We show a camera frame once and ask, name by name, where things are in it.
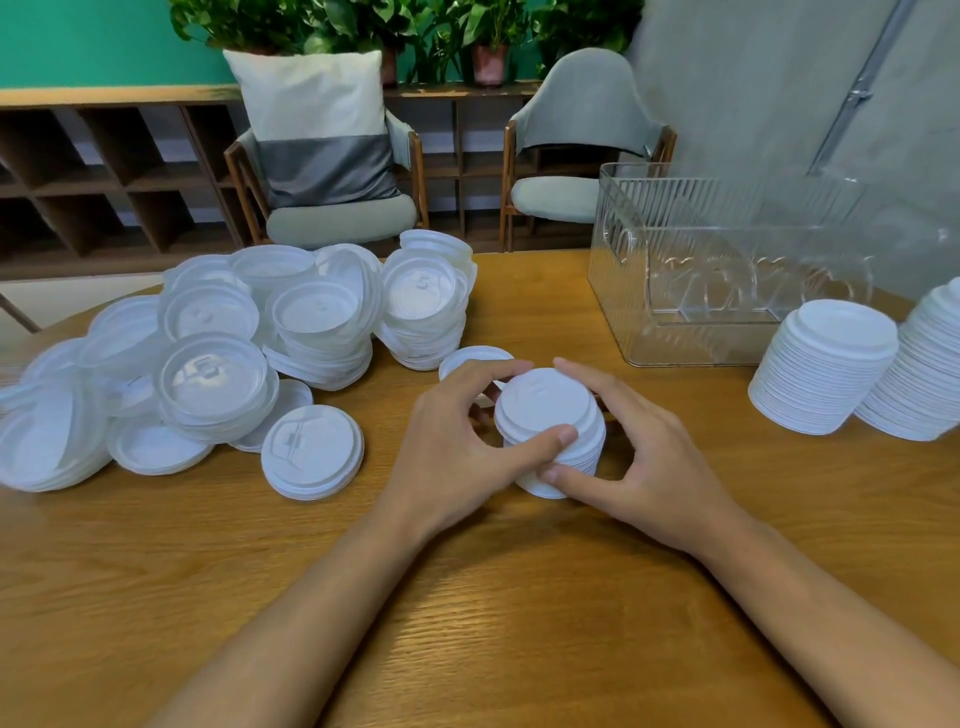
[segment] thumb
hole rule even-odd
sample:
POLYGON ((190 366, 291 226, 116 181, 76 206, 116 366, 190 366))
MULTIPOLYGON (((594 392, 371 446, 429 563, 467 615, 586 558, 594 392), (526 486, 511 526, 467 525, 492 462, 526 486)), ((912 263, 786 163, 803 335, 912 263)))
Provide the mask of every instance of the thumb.
POLYGON ((511 478, 536 470, 551 462, 577 439, 577 428, 573 425, 556 425, 532 437, 526 442, 503 449, 511 478))
POLYGON ((565 496, 610 513, 615 507, 622 483, 602 480, 568 465, 554 463, 539 471, 540 479, 552 485, 565 496))

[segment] chair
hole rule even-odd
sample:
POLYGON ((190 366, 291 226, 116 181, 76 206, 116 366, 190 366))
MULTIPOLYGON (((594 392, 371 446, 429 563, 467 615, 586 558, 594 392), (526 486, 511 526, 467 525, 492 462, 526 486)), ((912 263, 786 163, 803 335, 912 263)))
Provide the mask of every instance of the chair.
POLYGON ((516 179, 516 155, 544 144, 611 147, 652 162, 673 158, 677 135, 650 118, 625 58, 603 48, 563 56, 503 135, 500 249, 514 249, 514 216, 592 223, 600 182, 580 177, 516 179))
POLYGON ((266 184, 260 170, 256 138, 251 130, 240 134, 224 155, 253 244, 281 243, 313 250, 335 243, 370 243, 394 237, 411 228, 428 228, 430 220, 420 138, 410 125, 389 111, 386 120, 394 163, 409 170, 413 198, 400 194, 386 200, 270 210, 264 193, 266 184), (266 221, 265 230, 260 226, 251 196, 266 221))

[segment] wooden table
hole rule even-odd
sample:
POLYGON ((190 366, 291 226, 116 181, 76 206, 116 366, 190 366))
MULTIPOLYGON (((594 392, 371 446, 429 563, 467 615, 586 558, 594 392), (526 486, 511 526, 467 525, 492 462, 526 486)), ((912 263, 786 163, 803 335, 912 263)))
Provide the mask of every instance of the wooden table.
MULTIPOLYGON (((960 438, 896 440, 850 422, 806 437, 746 396, 753 370, 634 369, 586 279, 587 253, 478 256, 464 344, 616 372, 677 412, 736 497, 960 661, 960 438)), ((83 333, 38 334, 22 358, 83 333)), ((317 401, 363 428, 367 457, 315 503, 220 447, 186 473, 110 466, 67 491, 0 493, 0 725, 135 725, 297 578, 376 498, 435 374, 377 345, 370 372, 317 401)), ((631 457, 608 441, 600 474, 631 457)), ((419 559, 325 717, 337 726, 809 726, 800 680, 683 556, 570 501, 516 487, 419 559)))

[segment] cubby shelf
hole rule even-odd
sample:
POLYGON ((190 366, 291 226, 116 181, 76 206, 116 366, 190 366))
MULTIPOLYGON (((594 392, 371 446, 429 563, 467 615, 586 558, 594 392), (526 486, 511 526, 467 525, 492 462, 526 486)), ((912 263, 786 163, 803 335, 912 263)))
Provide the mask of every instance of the cubby shelf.
MULTIPOLYGON (((478 253, 499 251, 499 211, 465 209, 465 199, 476 185, 485 190, 498 186, 503 154, 464 149, 463 128, 472 113, 464 102, 528 100, 537 86, 521 82, 495 89, 444 85, 385 91, 388 106, 396 99, 449 103, 453 151, 425 155, 424 176, 452 182, 457 209, 431 212, 431 227, 462 236, 478 253)), ((0 109, 0 280, 154 272, 192 255, 230 253, 251 244, 239 192, 224 160, 237 129, 223 95, 208 100, 184 95, 180 103, 145 98, 139 104, 134 99, 117 103, 91 96, 88 102, 56 109, 0 109), (150 105, 176 110, 195 160, 163 157, 140 110, 150 105), (87 150, 81 156, 61 124, 61 109, 76 112, 95 155, 87 150), (223 222, 198 223, 191 217, 181 193, 201 192, 212 195, 223 222), (129 218, 126 213, 118 215, 121 207, 130 211, 129 218)), ((519 177, 596 176, 605 154, 569 149, 527 152, 517 160, 516 171, 519 177)), ((396 176, 401 187, 409 185, 406 170, 398 167, 396 176)), ((515 238, 518 250, 580 247, 588 244, 589 229, 542 221, 525 225, 518 218, 515 238)), ((396 241, 378 241, 370 247, 378 255, 388 255, 396 241)))

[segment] chair seat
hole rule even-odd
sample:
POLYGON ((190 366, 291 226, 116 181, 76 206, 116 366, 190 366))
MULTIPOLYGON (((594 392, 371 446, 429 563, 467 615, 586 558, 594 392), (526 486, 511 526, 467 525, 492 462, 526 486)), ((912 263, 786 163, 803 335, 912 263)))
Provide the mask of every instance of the chair seat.
POLYGON ((308 251, 335 243, 370 243, 394 237, 417 223, 407 195, 322 207, 281 207, 270 213, 267 234, 275 243, 308 251))
POLYGON ((517 180, 511 197, 524 215, 565 223, 592 223, 600 181, 582 177, 530 177, 517 180))

